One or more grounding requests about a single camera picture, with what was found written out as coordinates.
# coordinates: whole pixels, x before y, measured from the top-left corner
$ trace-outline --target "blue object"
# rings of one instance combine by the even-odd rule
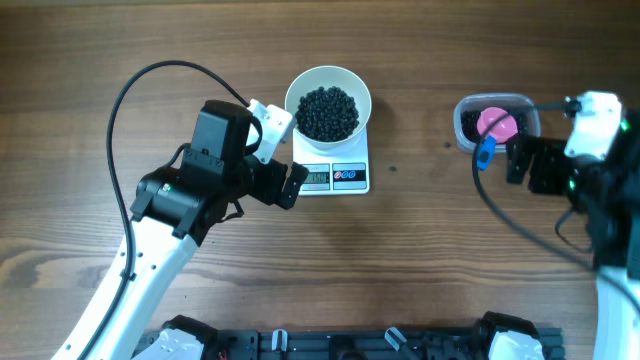
[[[491,160],[493,160],[493,153],[496,150],[497,144],[498,142],[491,135],[489,135],[489,137],[482,143],[480,146],[480,153],[478,154],[478,169],[485,171],[489,168]]]

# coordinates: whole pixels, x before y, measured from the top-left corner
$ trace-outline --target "scale display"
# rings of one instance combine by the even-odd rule
[[[309,173],[305,184],[328,184],[329,173]]]
[[[355,195],[369,192],[366,129],[350,142],[328,150],[309,145],[293,134],[293,160],[309,169],[301,196]]]

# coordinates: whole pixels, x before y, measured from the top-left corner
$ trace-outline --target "black cable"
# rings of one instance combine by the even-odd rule
[[[565,109],[565,104],[534,105],[534,106],[523,108],[523,110],[526,110],[526,111],[531,111],[531,110],[534,110],[534,109],[541,110],[541,111],[544,111],[544,110],[563,110],[563,109]],[[478,171],[478,156],[480,155],[480,148],[482,147],[481,144],[487,138],[487,136],[489,135],[491,130],[493,130],[493,128],[496,127],[496,125],[498,125],[502,120],[506,119],[509,116],[510,115],[508,113],[504,114],[501,117],[497,118],[494,122],[492,122],[491,125],[489,125],[487,127],[487,129],[480,135],[480,142],[476,145],[476,148],[473,151],[473,156],[471,157],[471,173],[473,175],[473,182],[476,185],[476,189],[478,190],[478,194],[480,195],[482,200],[485,202],[485,204],[487,204],[489,209],[491,209],[491,211],[498,218],[500,218],[500,220],[502,220],[502,222],[504,222],[507,226],[509,226],[513,231],[515,231],[516,233],[518,233],[520,236],[524,237],[525,239],[531,241],[532,243],[534,243],[534,244],[540,246],[541,248],[549,251],[550,253],[552,253],[552,254],[554,254],[556,256],[559,256],[559,257],[561,257],[561,258],[563,258],[565,260],[572,261],[572,262],[576,263],[577,265],[579,265],[580,267],[582,267],[583,269],[587,270],[588,272],[596,273],[596,275],[599,276],[602,280],[604,280],[605,282],[609,283],[609,285],[611,285],[616,290],[618,290],[622,295],[624,295],[624,297],[626,297],[627,300],[629,300],[629,302],[631,303],[631,306],[633,306],[633,308],[635,309],[635,311],[638,314],[638,316],[640,316],[640,303],[635,299],[634,295],[629,291],[629,289],[624,287],[624,285],[620,284],[618,281],[613,279],[608,274],[605,274],[602,271],[594,270],[590,263],[588,263],[588,262],[586,262],[586,261],[574,256],[573,254],[570,254],[570,253],[568,253],[568,252],[566,252],[566,251],[564,251],[564,250],[562,250],[562,249],[550,244],[546,240],[538,237],[536,234],[534,234],[533,232],[531,232],[527,228],[525,228],[522,225],[514,222],[498,206],[498,204],[496,204],[493,201],[493,199],[491,199],[491,197],[489,197],[487,192],[484,190],[484,187],[482,187],[482,183],[480,182],[480,174],[479,174],[479,171]]]
[[[171,165],[173,165],[173,163],[176,162],[176,160],[178,160],[178,156],[180,156],[180,153],[182,153],[182,150],[190,148],[191,147],[191,143],[184,143],[180,146],[178,146],[178,149],[176,149],[176,152],[173,154],[173,156],[171,157],[171,160],[169,160],[166,164],[162,165],[162,167],[171,167]]]
[[[122,295],[124,294],[124,291],[127,287],[128,280],[131,278],[131,270],[134,268],[135,258],[133,256],[133,253],[134,253],[133,231],[131,229],[131,223],[128,220],[127,209],[124,205],[122,192],[120,191],[120,184],[118,183],[118,177],[116,175],[116,169],[113,163],[113,148],[112,148],[113,126],[116,122],[116,115],[118,114],[118,109],[120,108],[122,99],[124,99],[124,96],[127,94],[127,91],[129,91],[131,86],[133,86],[133,84],[140,77],[142,77],[142,75],[148,73],[151,70],[164,67],[164,66],[185,66],[185,67],[199,70],[200,72],[203,72],[209,75],[209,77],[211,77],[212,79],[220,83],[220,85],[222,85],[225,89],[227,89],[227,91],[231,93],[231,95],[233,95],[236,99],[238,99],[238,101],[240,101],[240,103],[244,107],[249,106],[249,103],[244,98],[242,98],[242,96],[238,95],[238,93],[235,90],[233,90],[233,88],[229,86],[229,84],[227,84],[224,80],[222,80],[222,78],[220,78],[218,75],[214,74],[210,70],[198,64],[194,64],[194,63],[191,63],[188,61],[182,61],[182,60],[167,60],[167,61],[161,61],[155,64],[151,64],[145,67],[144,69],[138,71],[135,75],[133,75],[131,79],[129,79],[129,81],[127,81],[127,83],[124,85],[122,90],[120,90],[120,94],[118,95],[116,102],[113,104],[113,109],[111,110],[111,116],[109,117],[109,125],[107,126],[107,163],[109,166],[109,176],[111,176],[111,184],[113,185],[113,191],[115,192],[116,201],[118,202],[118,208],[120,209],[122,223],[124,224],[127,258],[126,258],[124,269],[120,274],[120,276],[122,277],[120,281],[120,285],[118,285],[118,289],[116,290],[113,300],[111,301],[111,305],[109,305],[109,308],[107,309],[107,312],[105,313],[104,317],[100,321],[100,324],[98,325],[98,328],[96,329],[95,333],[91,336],[91,339],[89,339],[89,342],[85,346],[84,350],[82,350],[82,353],[79,356],[79,359],[81,360],[85,359],[89,355],[95,343],[98,341],[98,339],[102,335],[104,328],[107,326],[107,324],[111,320],[111,317],[113,316],[113,313],[118,307],[118,304],[120,303]]]
[[[572,249],[574,249],[575,251],[581,253],[581,254],[589,254],[591,253],[592,247],[589,247],[588,249],[583,249],[577,245],[575,245],[574,243],[572,243],[571,241],[567,240],[566,237],[564,237],[564,235],[562,235],[560,233],[560,228],[562,228],[562,225],[564,225],[565,222],[567,222],[567,220],[569,220],[569,218],[571,217],[571,215],[576,213],[576,209],[572,206],[569,209],[567,209],[567,211],[564,212],[564,214],[562,214],[562,216],[560,216],[560,219],[558,219],[558,222],[556,222],[556,226],[554,226],[554,230],[556,231],[556,235],[558,235],[558,238],[560,240],[562,240],[562,242],[564,242],[565,244],[567,244],[567,246],[571,247]]]
[[[258,140],[256,140],[256,142],[251,145],[247,145],[247,147],[244,148],[245,156],[251,155],[256,152],[256,150],[258,150],[258,148],[260,147],[260,143],[262,142],[262,123],[260,123],[260,120],[252,117],[251,125],[253,125],[253,127],[255,127],[256,131],[258,132]]]

